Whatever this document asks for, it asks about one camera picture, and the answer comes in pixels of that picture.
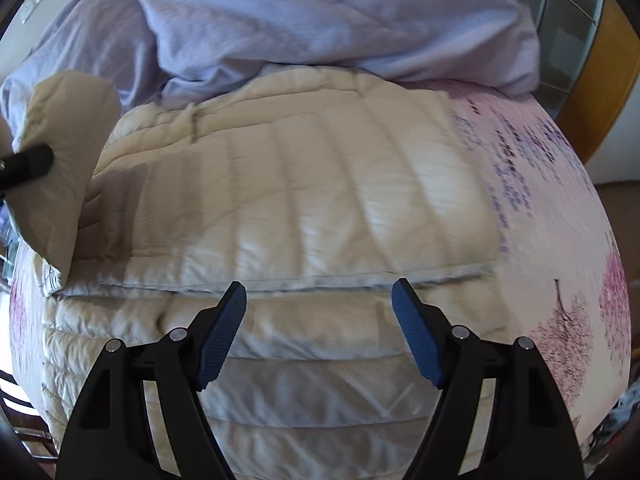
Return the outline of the cream quilted down jacket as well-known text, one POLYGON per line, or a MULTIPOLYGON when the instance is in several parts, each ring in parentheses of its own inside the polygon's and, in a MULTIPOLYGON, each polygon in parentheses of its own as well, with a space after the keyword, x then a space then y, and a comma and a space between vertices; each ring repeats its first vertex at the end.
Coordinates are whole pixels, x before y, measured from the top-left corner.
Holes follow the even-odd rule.
POLYGON ((13 298, 41 340, 18 372, 55 441, 108 340, 156 341, 237 281, 246 315, 200 396, 233 472, 398 479, 437 393, 390 285, 506 324, 497 222, 445 92, 293 68, 123 113, 110 82, 66 72, 38 84, 14 141, 40 143, 50 174, 9 197, 13 298))

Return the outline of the lavender pillow left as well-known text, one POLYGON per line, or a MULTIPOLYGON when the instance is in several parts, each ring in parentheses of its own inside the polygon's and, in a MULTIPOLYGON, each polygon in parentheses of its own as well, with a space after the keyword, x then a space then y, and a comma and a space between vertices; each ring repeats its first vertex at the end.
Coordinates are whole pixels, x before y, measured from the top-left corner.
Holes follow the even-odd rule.
POLYGON ((114 84, 124 113, 157 99, 168 79, 138 0, 70 0, 1 86, 1 113, 21 133, 35 86, 66 70, 114 84))

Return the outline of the lavender pillow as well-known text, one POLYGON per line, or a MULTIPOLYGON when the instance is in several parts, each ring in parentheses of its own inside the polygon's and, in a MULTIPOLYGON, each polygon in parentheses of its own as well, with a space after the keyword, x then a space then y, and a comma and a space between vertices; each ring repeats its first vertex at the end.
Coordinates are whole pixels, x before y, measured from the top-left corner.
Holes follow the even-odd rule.
POLYGON ((1 113, 21 133, 35 86, 66 70, 114 84, 124 113, 157 99, 168 79, 138 0, 70 0, 1 86, 1 113))
POLYGON ((453 79, 521 96, 539 84, 527 0, 139 0, 166 99, 232 91, 270 65, 453 79))

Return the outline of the pink floral bed sheet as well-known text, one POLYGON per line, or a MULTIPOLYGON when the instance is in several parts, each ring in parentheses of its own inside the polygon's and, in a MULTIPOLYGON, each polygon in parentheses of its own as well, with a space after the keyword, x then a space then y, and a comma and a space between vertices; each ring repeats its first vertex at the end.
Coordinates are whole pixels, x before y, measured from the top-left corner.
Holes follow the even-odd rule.
MULTIPOLYGON (((625 390, 631 354, 620 252, 590 177, 532 98, 511 100, 460 82, 402 88, 445 92, 454 102, 460 140, 497 222, 492 296, 503 305, 506 324, 483 332, 454 322, 440 300, 425 299, 412 286, 451 322, 480 336, 500 342, 532 338, 558 384, 576 437, 587 439, 625 390)), ((17 366, 18 359, 35 358, 41 350, 32 333, 32 311, 13 298, 20 248, 18 233, 10 348, 17 382, 37 410, 17 366)))

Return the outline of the wooden glass door cabinet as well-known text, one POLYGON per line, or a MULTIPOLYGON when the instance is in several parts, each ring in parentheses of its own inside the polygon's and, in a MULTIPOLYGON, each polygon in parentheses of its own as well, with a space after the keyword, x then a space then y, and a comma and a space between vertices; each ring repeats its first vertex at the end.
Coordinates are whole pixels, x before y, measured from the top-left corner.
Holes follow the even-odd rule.
POLYGON ((639 78, 629 0, 528 0, 540 40, 534 97, 583 162, 597 153, 639 78))

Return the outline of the lavender pillow right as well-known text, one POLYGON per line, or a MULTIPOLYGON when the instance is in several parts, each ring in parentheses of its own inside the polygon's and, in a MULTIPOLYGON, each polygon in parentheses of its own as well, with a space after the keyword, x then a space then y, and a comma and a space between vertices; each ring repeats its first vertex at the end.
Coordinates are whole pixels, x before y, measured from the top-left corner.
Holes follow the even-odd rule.
POLYGON ((453 79, 521 96, 539 84, 527 0, 139 0, 166 99, 232 91, 270 65, 453 79))

